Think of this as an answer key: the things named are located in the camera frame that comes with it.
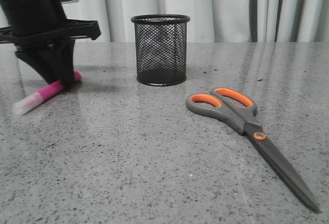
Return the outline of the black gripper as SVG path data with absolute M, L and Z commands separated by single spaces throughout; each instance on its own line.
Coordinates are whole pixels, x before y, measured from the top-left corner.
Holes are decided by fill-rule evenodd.
M 42 56 L 34 50 L 17 50 L 15 55 L 32 67 L 48 84 L 57 80 L 64 89 L 75 84 L 74 46 L 75 40 L 96 40 L 101 35 L 97 21 L 67 19 L 61 25 L 34 35 L 14 34 L 11 27 L 1 28 L 1 44 L 14 44 L 19 49 L 47 45 Z

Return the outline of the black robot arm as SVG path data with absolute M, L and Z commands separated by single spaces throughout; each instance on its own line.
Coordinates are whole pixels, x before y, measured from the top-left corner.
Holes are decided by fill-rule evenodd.
M 77 0 L 1 0 L 8 27 L 1 28 L 1 43 L 13 43 L 17 58 L 31 66 L 47 83 L 74 85 L 76 39 L 96 40 L 97 21 L 66 17 L 63 2 Z

